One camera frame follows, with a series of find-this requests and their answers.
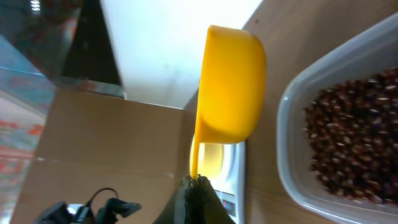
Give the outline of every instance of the adzuki bean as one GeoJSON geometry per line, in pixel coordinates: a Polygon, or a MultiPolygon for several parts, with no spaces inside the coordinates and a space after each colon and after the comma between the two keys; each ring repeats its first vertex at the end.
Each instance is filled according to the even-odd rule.
{"type": "Polygon", "coordinates": [[[347,80],[305,108],[310,169],[330,194],[398,205],[398,68],[347,80]]]}

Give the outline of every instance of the wooden surface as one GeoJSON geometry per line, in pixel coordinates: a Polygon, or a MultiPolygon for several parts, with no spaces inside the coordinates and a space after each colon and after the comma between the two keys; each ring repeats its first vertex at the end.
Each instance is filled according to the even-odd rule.
{"type": "MultiPolygon", "coordinates": [[[[32,223],[61,200],[86,203],[103,187],[142,205],[118,224],[152,223],[175,190],[182,117],[175,108],[57,91],[11,223],[32,223]]],[[[100,193],[93,211],[113,196],[100,193]]]]}
{"type": "Polygon", "coordinates": [[[246,223],[332,223],[297,205],[280,182],[279,100],[303,69],[396,10],[397,1],[265,0],[245,25],[267,55],[265,107],[248,139],[246,223]]]}

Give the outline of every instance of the clear plastic container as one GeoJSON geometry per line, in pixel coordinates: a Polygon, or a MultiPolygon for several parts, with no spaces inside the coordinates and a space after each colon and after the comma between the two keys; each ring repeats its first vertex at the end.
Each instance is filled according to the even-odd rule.
{"type": "Polygon", "coordinates": [[[398,223],[398,207],[326,193],[308,169],[312,150],[302,131],[302,111],[319,90],[397,66],[398,14],[394,14],[322,57],[286,88],[278,112],[278,170],[287,193],[301,206],[338,223],[398,223]]]}

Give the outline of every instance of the wooden table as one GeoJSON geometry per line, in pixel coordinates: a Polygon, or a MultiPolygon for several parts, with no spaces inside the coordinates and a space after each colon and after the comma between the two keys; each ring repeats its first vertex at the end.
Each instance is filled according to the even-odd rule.
{"type": "Polygon", "coordinates": [[[248,139],[246,223],[332,223],[296,204],[277,170],[276,119],[291,79],[397,11],[397,1],[265,0],[245,25],[267,55],[265,108],[248,139]]]}

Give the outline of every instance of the yellow measuring cup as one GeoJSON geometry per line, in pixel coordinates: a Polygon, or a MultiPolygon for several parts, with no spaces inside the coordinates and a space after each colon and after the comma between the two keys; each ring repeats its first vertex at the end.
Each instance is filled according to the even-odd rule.
{"type": "Polygon", "coordinates": [[[210,26],[201,70],[191,176],[198,175],[201,142],[244,141],[262,110],[266,55],[248,31],[210,26]]]}

